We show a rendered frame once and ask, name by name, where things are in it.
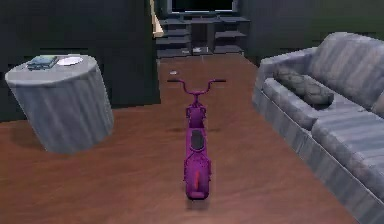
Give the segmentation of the purple toy scooter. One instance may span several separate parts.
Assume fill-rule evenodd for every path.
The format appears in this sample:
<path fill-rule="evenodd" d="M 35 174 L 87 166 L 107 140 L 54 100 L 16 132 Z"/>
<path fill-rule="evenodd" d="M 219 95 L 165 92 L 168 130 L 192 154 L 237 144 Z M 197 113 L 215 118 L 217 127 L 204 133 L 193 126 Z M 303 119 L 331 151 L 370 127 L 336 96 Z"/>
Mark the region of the purple toy scooter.
<path fill-rule="evenodd" d="M 168 79 L 168 82 L 181 83 L 184 92 L 194 97 L 193 102 L 185 109 L 188 126 L 186 129 L 183 181 L 185 194 L 189 200 L 205 200 L 210 193 L 212 170 L 204 125 L 207 110 L 199 101 L 199 97 L 208 93 L 213 83 L 225 82 L 225 79 L 209 80 L 205 90 L 197 91 L 189 91 L 186 82 L 182 79 Z"/>

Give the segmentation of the dark television stand shelf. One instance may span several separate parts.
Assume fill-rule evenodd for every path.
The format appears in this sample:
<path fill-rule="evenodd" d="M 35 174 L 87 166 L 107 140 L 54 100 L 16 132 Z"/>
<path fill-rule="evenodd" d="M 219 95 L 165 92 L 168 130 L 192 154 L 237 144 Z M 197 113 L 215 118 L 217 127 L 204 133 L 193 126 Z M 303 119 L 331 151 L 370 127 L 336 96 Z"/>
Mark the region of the dark television stand shelf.
<path fill-rule="evenodd" d="M 249 23 L 244 17 L 229 15 L 180 15 L 161 20 L 164 34 L 156 38 L 157 57 L 242 54 Z M 196 47 L 202 52 L 193 53 Z"/>

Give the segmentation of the black television set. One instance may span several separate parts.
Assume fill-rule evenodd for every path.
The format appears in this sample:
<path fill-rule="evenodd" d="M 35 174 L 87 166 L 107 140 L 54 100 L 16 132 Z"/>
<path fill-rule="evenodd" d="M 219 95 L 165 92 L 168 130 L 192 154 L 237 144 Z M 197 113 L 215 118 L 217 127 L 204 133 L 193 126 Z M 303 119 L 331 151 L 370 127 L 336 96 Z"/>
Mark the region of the black television set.
<path fill-rule="evenodd" d="M 167 0 L 167 12 L 237 12 L 238 4 L 239 0 Z"/>

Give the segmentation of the grey sofa cushion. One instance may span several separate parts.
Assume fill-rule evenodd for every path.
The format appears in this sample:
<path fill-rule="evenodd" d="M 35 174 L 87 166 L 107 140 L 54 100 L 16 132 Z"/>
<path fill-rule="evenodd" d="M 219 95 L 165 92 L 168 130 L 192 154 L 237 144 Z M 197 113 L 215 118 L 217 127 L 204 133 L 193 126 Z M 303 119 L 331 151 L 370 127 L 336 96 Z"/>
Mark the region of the grey sofa cushion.
<path fill-rule="evenodd" d="M 330 90 L 293 69 L 279 67 L 273 78 L 316 110 L 328 108 L 333 103 L 334 94 Z"/>

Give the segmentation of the grey round side table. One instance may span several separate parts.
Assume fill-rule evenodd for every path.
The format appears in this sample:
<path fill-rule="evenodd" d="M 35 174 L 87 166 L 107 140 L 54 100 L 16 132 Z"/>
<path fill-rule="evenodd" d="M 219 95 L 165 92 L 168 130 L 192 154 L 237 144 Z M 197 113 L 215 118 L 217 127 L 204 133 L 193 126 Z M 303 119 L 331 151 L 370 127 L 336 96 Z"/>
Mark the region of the grey round side table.
<path fill-rule="evenodd" d="M 25 63 L 5 81 L 36 136 L 49 152 L 89 149 L 112 133 L 114 117 L 96 59 L 80 55 L 73 65 L 30 70 Z"/>

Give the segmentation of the white plate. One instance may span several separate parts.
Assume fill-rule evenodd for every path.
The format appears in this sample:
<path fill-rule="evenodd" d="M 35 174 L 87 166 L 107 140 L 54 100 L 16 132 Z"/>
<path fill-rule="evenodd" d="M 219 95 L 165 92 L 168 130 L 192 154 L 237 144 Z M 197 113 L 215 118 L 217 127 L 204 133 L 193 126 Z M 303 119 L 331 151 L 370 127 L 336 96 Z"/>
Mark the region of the white plate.
<path fill-rule="evenodd" d="M 71 56 L 71 57 L 66 57 L 60 59 L 57 64 L 61 66 L 72 66 L 75 64 L 78 64 L 83 61 L 82 57 L 76 57 L 76 56 Z"/>

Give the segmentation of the grey sofa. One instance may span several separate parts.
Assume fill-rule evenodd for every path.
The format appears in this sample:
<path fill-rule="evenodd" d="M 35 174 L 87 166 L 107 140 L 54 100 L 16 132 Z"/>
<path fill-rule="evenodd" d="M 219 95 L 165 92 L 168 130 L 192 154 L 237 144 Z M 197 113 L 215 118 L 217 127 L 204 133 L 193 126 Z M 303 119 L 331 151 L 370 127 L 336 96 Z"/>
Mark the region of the grey sofa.
<path fill-rule="evenodd" d="M 280 68 L 334 96 L 313 108 L 275 80 Z M 384 224 L 384 41 L 329 34 L 261 61 L 252 102 L 359 224 Z"/>

